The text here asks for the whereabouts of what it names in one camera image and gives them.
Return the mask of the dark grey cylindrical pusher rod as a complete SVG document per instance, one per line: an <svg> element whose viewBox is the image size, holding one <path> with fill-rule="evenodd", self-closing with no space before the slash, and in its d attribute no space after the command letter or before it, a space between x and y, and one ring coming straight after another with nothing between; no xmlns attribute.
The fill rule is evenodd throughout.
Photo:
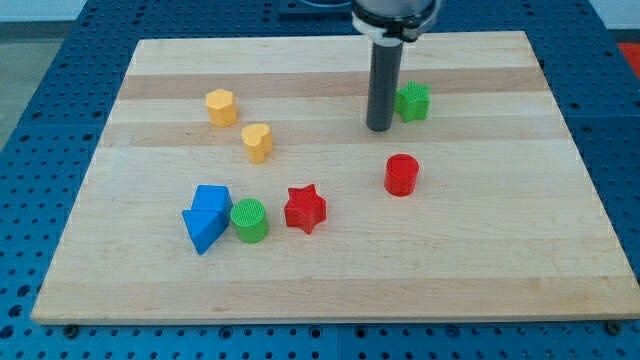
<svg viewBox="0 0 640 360"><path fill-rule="evenodd" d="M367 102L367 127L375 132L391 128L403 43L372 45Z"/></svg>

